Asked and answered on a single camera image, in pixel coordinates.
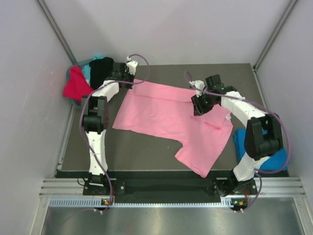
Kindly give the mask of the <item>pink t shirt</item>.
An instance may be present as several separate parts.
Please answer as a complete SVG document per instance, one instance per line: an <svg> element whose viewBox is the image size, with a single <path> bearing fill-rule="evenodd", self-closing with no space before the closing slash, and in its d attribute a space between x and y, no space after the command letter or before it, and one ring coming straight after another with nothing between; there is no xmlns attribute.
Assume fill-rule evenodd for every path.
<svg viewBox="0 0 313 235"><path fill-rule="evenodd" d="M113 128L179 141L175 158L206 177L232 133L230 111L215 105L195 116L194 90L143 82L128 90Z"/></svg>

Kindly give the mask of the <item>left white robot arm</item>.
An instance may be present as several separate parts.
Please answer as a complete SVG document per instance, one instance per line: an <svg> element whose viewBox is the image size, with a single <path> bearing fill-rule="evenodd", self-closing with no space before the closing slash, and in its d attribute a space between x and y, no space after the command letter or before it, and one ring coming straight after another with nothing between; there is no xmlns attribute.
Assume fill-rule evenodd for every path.
<svg viewBox="0 0 313 235"><path fill-rule="evenodd" d="M83 96L81 127L88 140L90 167L85 180L84 195L112 196L112 183L106 175L108 165L105 156L105 135L109 125L108 102L120 91L119 81L125 82L125 88L131 89L138 62L114 62L112 71L105 76L103 83L91 96Z"/></svg>

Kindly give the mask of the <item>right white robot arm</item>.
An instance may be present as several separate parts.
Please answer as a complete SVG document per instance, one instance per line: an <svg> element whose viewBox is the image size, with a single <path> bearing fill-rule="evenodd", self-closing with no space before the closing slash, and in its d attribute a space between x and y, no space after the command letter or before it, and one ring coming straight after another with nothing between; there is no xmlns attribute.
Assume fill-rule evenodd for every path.
<svg viewBox="0 0 313 235"><path fill-rule="evenodd" d="M191 98L194 115L202 116L215 105L226 108L246 128L245 153L225 181L215 182L220 196L239 194L252 185L261 165L283 148L281 124L277 115L263 106L246 100L233 86L225 86L218 74L205 81L189 80L196 91Z"/></svg>

